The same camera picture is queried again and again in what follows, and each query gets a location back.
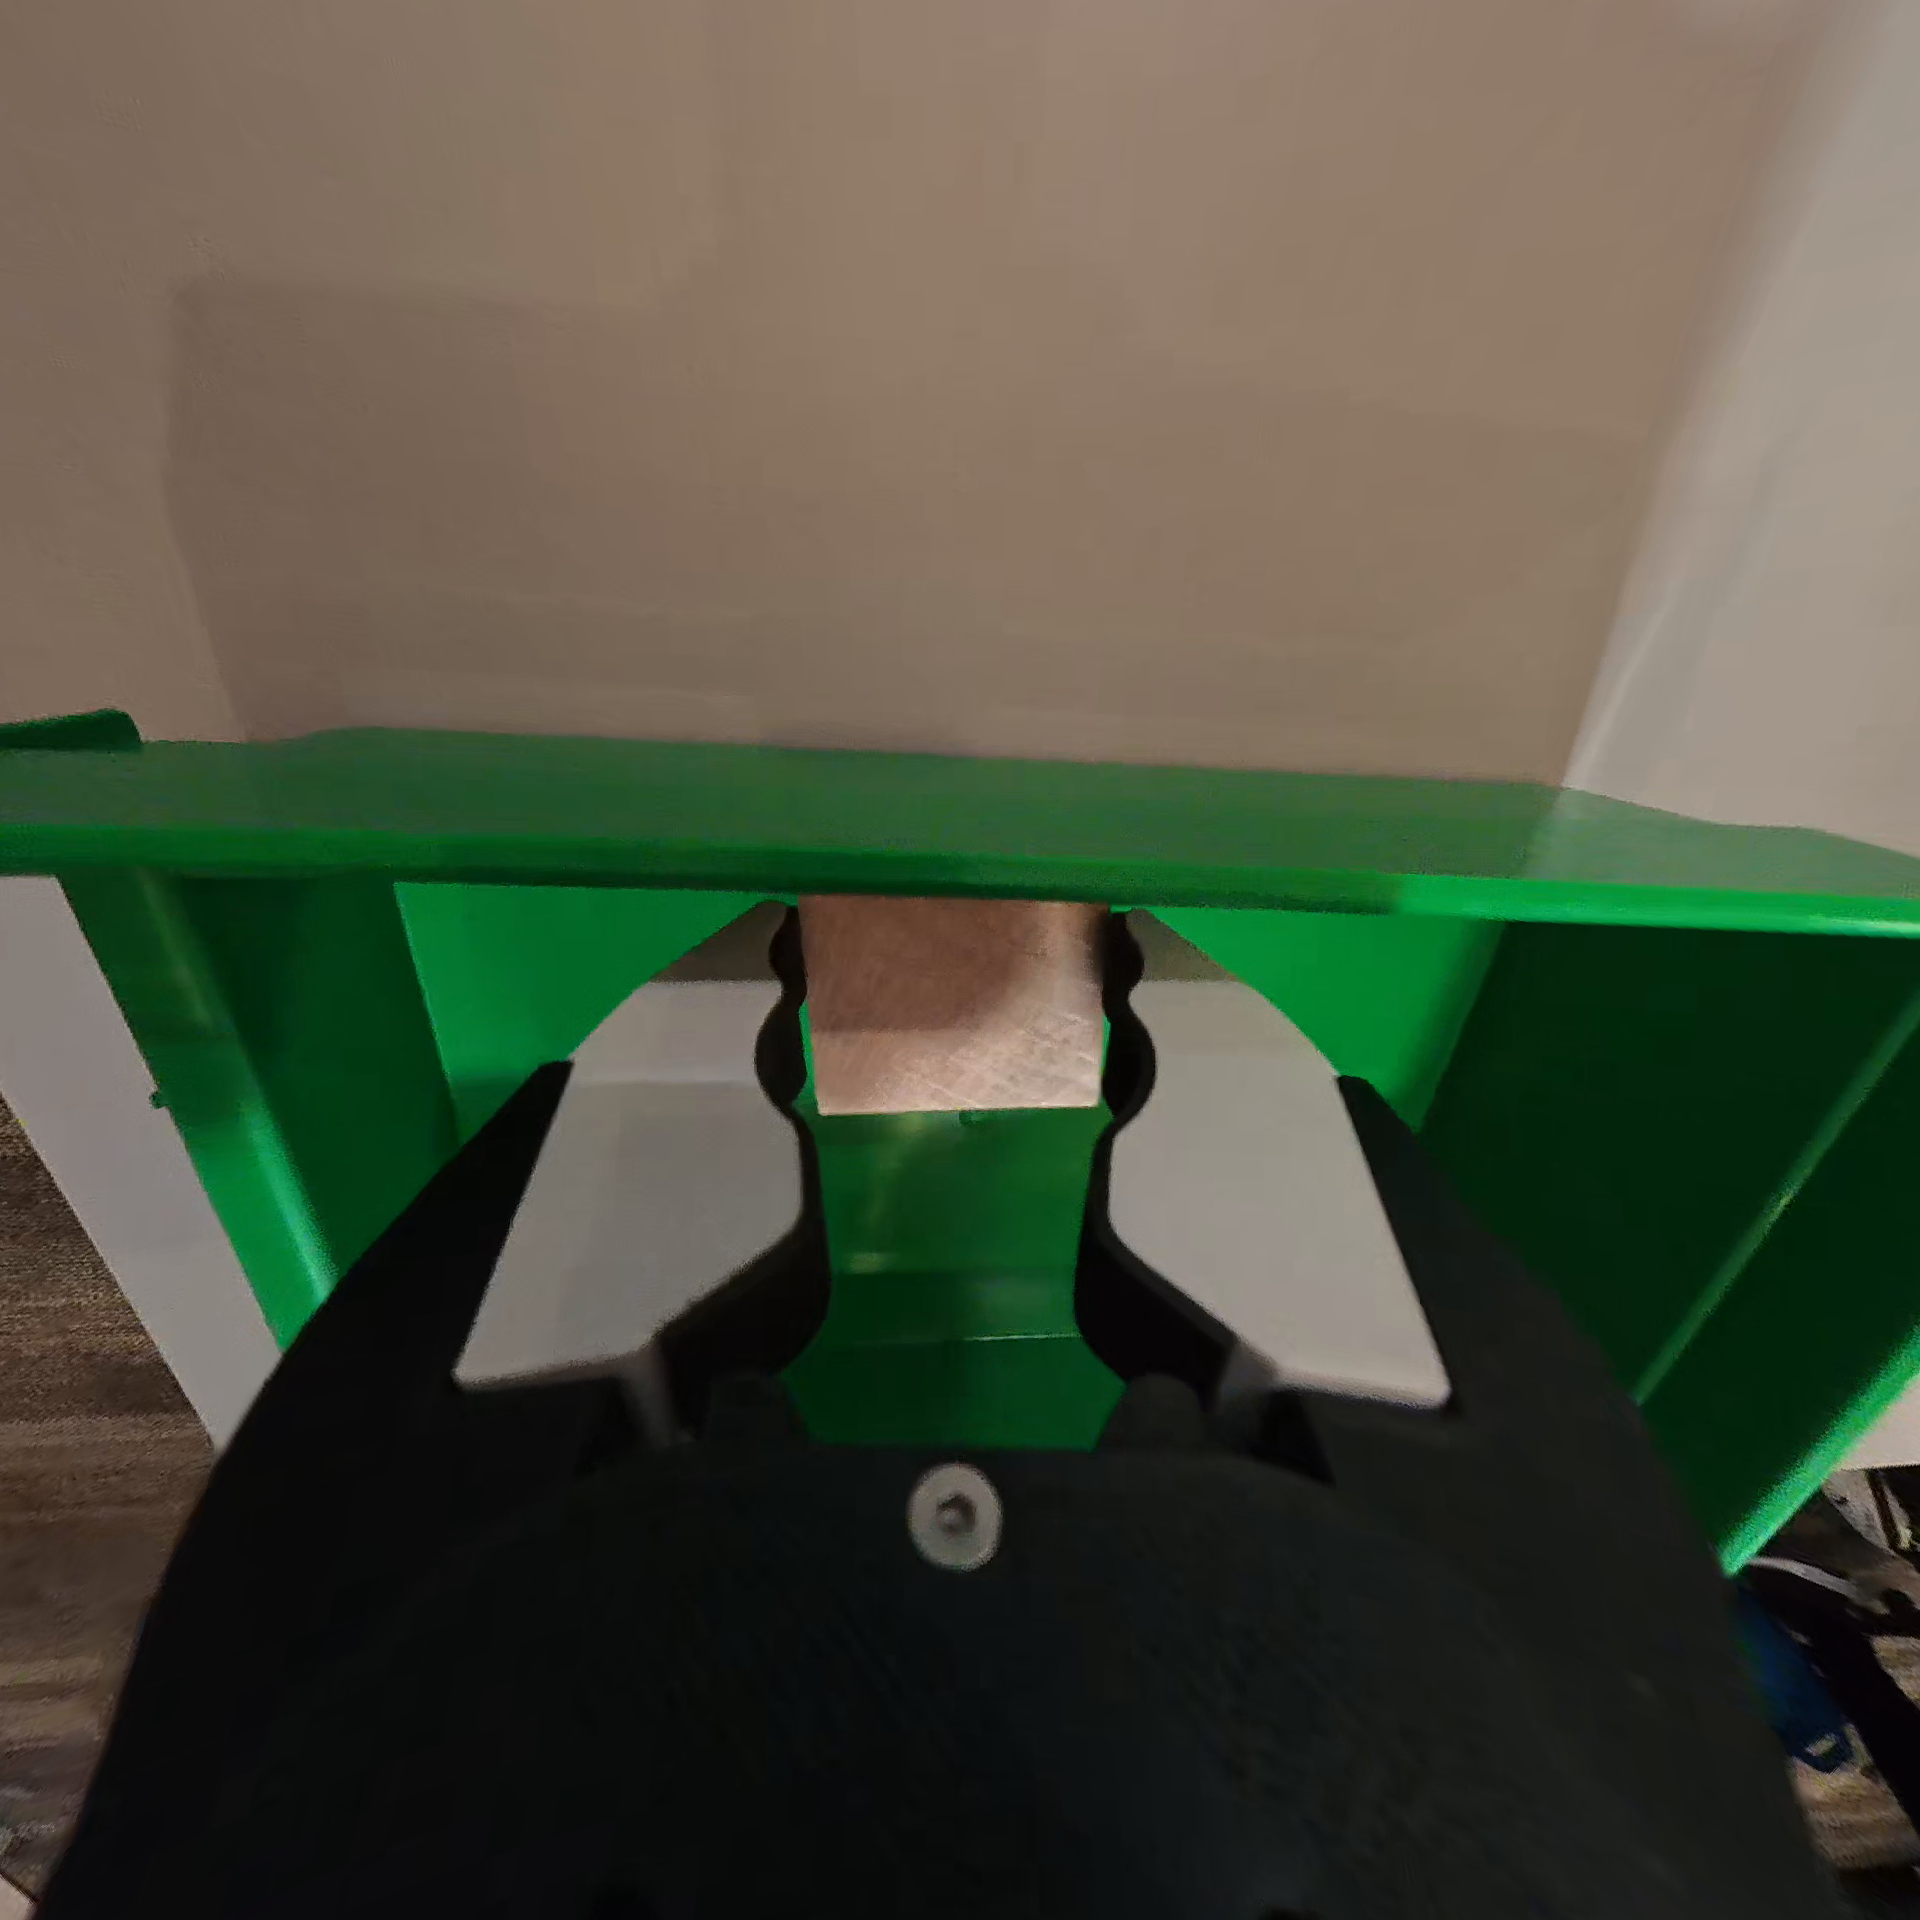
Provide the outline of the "green plastic bin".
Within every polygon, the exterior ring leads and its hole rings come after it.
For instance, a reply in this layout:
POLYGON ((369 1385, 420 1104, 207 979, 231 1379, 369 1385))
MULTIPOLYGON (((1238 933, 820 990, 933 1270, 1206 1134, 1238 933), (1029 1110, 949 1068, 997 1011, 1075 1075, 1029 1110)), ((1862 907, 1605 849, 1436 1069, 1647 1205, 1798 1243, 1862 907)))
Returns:
POLYGON ((283 1347, 643 957, 802 893, 1147 906, 1554 1285, 1737 1569, 1915 1385, 1915 857, 1575 788, 587 736, 5 726, 283 1347))

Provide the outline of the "grey desk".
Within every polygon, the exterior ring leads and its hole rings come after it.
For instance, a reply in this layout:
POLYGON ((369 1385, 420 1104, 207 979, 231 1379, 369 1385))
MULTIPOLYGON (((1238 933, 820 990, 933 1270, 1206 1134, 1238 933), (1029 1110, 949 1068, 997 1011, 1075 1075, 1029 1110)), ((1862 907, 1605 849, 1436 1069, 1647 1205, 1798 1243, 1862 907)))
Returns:
POLYGON ((1910 5, 5 5, 5 726, 1913 857, 1910 5), (1867 482, 1894 493, 1867 498, 1867 482))

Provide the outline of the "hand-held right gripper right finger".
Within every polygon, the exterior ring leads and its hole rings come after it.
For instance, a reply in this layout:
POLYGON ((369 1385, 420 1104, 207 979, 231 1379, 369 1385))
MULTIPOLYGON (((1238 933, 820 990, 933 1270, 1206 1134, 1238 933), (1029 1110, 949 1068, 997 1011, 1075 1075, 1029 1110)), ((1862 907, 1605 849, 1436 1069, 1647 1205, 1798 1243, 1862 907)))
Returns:
POLYGON ((1071 1315, 1123 1384, 1169 1376, 1229 1432, 1319 1395, 1450 1403, 1342 1077, 1271 1000, 1161 920, 1098 933, 1106 1123, 1071 1315))

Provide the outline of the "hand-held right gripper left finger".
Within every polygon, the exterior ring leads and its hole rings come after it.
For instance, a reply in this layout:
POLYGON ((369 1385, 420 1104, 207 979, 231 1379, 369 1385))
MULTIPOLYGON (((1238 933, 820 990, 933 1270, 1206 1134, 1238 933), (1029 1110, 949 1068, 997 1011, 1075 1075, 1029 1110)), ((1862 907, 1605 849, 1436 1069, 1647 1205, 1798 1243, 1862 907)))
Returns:
POLYGON ((750 906, 571 1051, 455 1380, 612 1380, 646 1438, 822 1330, 831 1265, 799 913, 750 906))

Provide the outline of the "large wooden cube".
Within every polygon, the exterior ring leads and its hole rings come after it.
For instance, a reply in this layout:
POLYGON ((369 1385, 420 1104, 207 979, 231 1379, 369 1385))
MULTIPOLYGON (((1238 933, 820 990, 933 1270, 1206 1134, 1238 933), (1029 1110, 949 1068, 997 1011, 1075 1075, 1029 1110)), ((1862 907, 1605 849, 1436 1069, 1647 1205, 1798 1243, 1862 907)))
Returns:
POLYGON ((1095 904, 805 897, 819 1110, 1098 1107, 1106 916, 1095 904))

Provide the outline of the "blue fabric bag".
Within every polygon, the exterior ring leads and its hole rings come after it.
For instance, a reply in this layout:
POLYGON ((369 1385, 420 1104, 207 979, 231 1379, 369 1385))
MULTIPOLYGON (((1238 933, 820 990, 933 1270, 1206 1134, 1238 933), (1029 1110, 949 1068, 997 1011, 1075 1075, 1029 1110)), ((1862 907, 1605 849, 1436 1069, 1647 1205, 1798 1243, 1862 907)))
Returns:
POLYGON ((1822 1779, 1866 1769, 1915 1822, 1915 1689, 1882 1660, 1883 1644, 1915 1649, 1915 1598, 1783 1552, 1751 1560, 1735 1596, 1747 1668, 1787 1757, 1822 1779))

